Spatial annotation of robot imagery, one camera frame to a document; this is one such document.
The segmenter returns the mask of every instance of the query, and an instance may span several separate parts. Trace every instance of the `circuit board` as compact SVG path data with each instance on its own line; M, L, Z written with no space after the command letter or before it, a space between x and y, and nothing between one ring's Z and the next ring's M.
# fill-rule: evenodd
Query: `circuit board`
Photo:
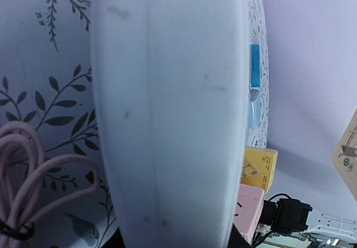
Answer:
M357 110L332 155L332 161L357 201Z

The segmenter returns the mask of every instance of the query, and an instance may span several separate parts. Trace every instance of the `pink cable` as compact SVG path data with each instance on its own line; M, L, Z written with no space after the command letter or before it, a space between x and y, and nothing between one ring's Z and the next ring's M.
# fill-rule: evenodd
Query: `pink cable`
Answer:
M6 160L18 150L25 150L27 153L28 172L24 183L15 193L5 169ZM64 163L87 164L92 168L94 183L89 188L59 198L36 211L43 175L48 170ZM60 155L45 161L45 153L36 131L26 123L13 121L0 128L0 220L12 229L24 231L22 225L31 227L32 223L59 205L95 191L99 181L97 164L86 156ZM0 235L0 248L19 248L22 245L29 247L28 244Z

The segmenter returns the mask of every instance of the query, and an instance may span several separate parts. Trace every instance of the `patterned tablecloth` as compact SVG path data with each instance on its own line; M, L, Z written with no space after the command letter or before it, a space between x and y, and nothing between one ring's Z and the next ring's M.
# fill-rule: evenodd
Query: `patterned tablecloth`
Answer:
M90 0L0 0L0 124L33 126L46 156L87 154L101 164L91 92ZM268 53L262 0L249 0L250 41L260 44L262 87L259 127L247 145L265 147L268 126ZM22 180L26 158L8 164ZM41 202L92 182L89 170L64 165L47 172ZM33 247L101 247L117 225L107 184L66 204L36 224Z

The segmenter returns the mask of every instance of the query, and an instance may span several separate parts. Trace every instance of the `pink box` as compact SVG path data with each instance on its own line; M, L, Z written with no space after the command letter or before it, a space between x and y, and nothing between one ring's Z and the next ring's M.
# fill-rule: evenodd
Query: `pink box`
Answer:
M264 189L241 184L233 224L251 243L264 206Z

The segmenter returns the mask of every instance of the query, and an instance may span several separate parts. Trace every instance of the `white wall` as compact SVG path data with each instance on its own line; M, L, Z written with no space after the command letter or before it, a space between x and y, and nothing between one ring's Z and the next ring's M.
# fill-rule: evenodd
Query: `white wall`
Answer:
M331 154L357 107L357 0L263 0L270 116L279 151L269 195L357 218L357 203Z

